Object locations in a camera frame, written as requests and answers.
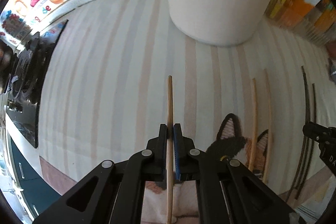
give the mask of wooden stick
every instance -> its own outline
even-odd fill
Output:
[[[269,163],[273,145],[271,88],[266,69],[265,69],[265,82],[266,82],[266,94],[268,101],[268,140],[267,140],[265,169],[264,169],[264,175],[262,177],[262,182],[266,184],[268,182]]]
[[[249,162],[249,170],[252,172],[254,168],[254,159],[255,159],[255,153],[257,150],[257,142],[258,142],[257,87],[256,87],[255,78],[252,79],[251,88],[252,88],[253,127],[252,127],[252,147],[251,147],[251,155],[250,155],[250,162]]]
[[[168,76],[168,119],[167,119],[167,224],[171,224],[173,214],[173,186],[174,186],[174,150],[173,150],[173,80]]]

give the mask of dark stick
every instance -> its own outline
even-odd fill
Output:
[[[315,93],[315,84],[312,85],[313,86],[313,101],[314,101],[314,119],[313,122],[316,123],[316,93]],[[303,189],[303,186],[305,185],[306,179],[307,179],[307,175],[310,169],[310,164],[311,164],[311,159],[313,157],[313,152],[314,152],[314,141],[311,140],[311,146],[310,146],[310,152],[309,152],[309,158],[308,158],[308,163],[307,163],[307,167],[306,167],[306,171],[304,173],[301,185],[299,187],[298,192],[296,193],[295,199],[298,199],[301,191]]]
[[[306,77],[306,73],[305,73],[305,69],[302,66],[301,67],[302,70],[302,75],[303,75],[303,82],[304,82],[304,93],[305,93],[305,103],[306,103],[306,115],[305,115],[305,123],[307,122],[307,118],[309,120],[309,111],[307,111],[307,107],[309,107],[309,95],[308,95],[308,85],[307,85],[307,77]],[[301,148],[301,154],[300,154],[300,158],[299,158],[299,163],[297,165],[296,168],[296,172],[295,172],[295,176],[292,182],[292,186],[288,191],[287,197],[285,202],[287,202],[289,200],[289,197],[294,189],[294,185],[296,183],[297,177],[299,175],[300,169],[301,169],[301,165],[302,165],[302,158],[303,158],[303,154],[305,153],[305,147],[306,147],[306,137],[303,138],[303,143],[302,143],[302,148]]]
[[[310,122],[310,100],[309,100],[309,90],[308,90],[308,84],[307,84],[307,77],[306,77],[306,72],[303,67],[302,68],[302,74],[303,74],[303,81],[304,81],[304,94],[305,94],[305,101],[306,101],[306,115],[305,115],[305,123]],[[302,176],[303,173],[305,172],[305,166],[306,166],[306,161],[308,157],[308,148],[309,148],[309,143],[310,140],[306,139],[306,146],[305,146],[305,151],[304,151],[304,156],[303,156],[303,164],[302,168],[300,170],[300,175],[299,179],[296,182],[295,189],[298,189],[300,184],[302,183]]]

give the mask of cat ear pattern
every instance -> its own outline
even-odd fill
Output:
[[[268,141],[268,129],[266,129],[263,133],[258,136],[257,148],[260,149],[263,154],[267,148]]]
[[[224,140],[224,139],[228,139],[234,136],[237,136],[237,137],[241,136],[240,123],[236,115],[234,115],[233,113],[229,113],[224,118],[219,128],[216,139]]]

